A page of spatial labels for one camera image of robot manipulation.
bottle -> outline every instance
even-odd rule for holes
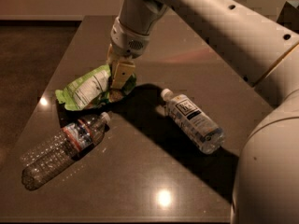
[[[24,160],[31,159],[22,171],[23,185],[29,190],[35,190],[52,180],[74,163],[83,149],[101,143],[109,121],[110,116],[106,112],[100,116],[86,115],[64,126],[51,139],[46,140],[45,146],[40,145],[46,149],[37,148],[36,156],[32,152],[23,155]]]
[[[174,95],[169,89],[161,92],[165,101],[166,115],[195,143],[205,154],[215,152],[224,143],[224,132],[186,95]]]

white bottle cap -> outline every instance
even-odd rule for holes
[[[162,97],[163,100],[165,100],[165,96],[166,96],[169,92],[171,92],[171,91],[170,91],[168,88],[162,90],[162,92],[161,92],[161,97]]]
[[[110,123],[110,121],[111,121],[111,117],[110,117],[110,115],[109,115],[107,112],[103,112],[103,113],[101,114],[101,117],[103,117],[103,118],[105,119],[105,121],[106,121],[107,124]]]

green snack bag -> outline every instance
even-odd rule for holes
[[[59,104],[65,104],[66,110],[71,111],[99,108],[121,100],[136,85],[136,76],[132,74],[121,90],[111,90],[110,77],[109,65],[101,65],[69,83],[62,91],[57,90],[55,92],[57,100]]]

table surface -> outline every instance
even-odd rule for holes
[[[0,172],[0,221],[229,222],[238,156],[272,108],[178,16],[163,17],[135,60],[130,96],[111,111],[103,142],[42,188],[21,183],[20,156],[85,112],[66,112],[55,90],[107,58],[112,16],[85,17]],[[159,106],[161,89],[188,95],[225,131],[203,155]],[[159,193],[166,190],[168,206]]]

water bottle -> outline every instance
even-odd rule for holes
[[[208,115],[195,105],[186,95],[174,95],[169,89],[161,92],[166,103],[166,115],[205,154],[215,152],[224,143],[224,132]]]
[[[29,190],[35,190],[52,180],[74,163],[82,150],[101,143],[109,121],[110,116],[106,112],[100,116],[83,116],[64,126],[39,148],[22,155],[21,159],[27,162],[27,167],[22,171],[23,185]]]

